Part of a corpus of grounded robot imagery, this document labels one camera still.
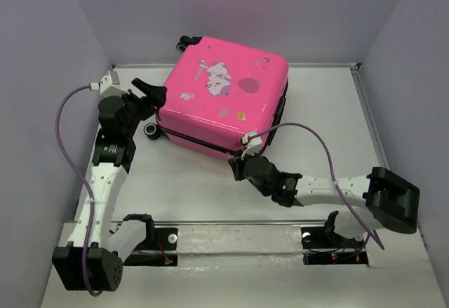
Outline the pink hard-shell suitcase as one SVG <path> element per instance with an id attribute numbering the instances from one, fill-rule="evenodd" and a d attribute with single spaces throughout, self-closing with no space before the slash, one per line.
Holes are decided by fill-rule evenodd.
<path id="1" fill-rule="evenodd" d="M 144 127 L 150 140 L 228 159 L 241 138 L 279 124 L 286 103 L 288 62 L 210 36 L 181 36 L 181 57 L 164 82 L 166 103 Z"/>

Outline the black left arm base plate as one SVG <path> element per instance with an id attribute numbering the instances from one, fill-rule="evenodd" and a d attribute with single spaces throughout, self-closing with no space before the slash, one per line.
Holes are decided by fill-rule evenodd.
<path id="1" fill-rule="evenodd" d="M 136 246 L 123 262 L 127 267 L 177 266 L 177 227 L 156 227 L 154 240 Z"/>

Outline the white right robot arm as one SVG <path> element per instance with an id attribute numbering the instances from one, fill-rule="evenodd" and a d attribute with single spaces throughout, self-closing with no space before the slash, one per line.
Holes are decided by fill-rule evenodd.
<path id="1" fill-rule="evenodd" d="M 279 171 L 258 154 L 228 163 L 235 180 L 249 181 L 280 206 L 343 206 L 328 216 L 323 228 L 324 241 L 330 246 L 377 229 L 399 234 L 417 231 L 420 190 L 387 168 L 374 167 L 367 175 L 333 180 Z"/>

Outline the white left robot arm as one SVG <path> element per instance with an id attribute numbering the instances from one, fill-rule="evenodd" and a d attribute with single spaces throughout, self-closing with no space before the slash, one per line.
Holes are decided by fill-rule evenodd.
<path id="1" fill-rule="evenodd" d="M 165 86 L 153 86 L 139 78 L 131 83 L 141 96 L 118 84 L 91 83 L 73 90 L 63 100 L 67 103 L 76 93 L 87 90 L 99 91 L 102 96 L 89 178 L 77 168 L 62 143 L 61 112 L 55 121 L 58 146 L 80 177 L 87 196 L 67 242 L 54 248 L 52 263 L 66 290 L 86 291 L 93 297 L 114 292 L 126 259 L 137 246 L 150 247 L 156 237 L 153 218 L 148 214 L 127 215 L 118 230 L 110 231 L 119 192 L 134 159 L 134 134 L 140 122 L 159 112 L 167 96 Z"/>

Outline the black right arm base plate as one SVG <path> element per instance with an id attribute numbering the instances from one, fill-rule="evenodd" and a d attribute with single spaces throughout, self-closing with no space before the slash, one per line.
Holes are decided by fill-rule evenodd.
<path id="1" fill-rule="evenodd" d="M 323 227 L 302 228 L 304 265 L 369 265 L 364 239 L 346 239 Z"/>

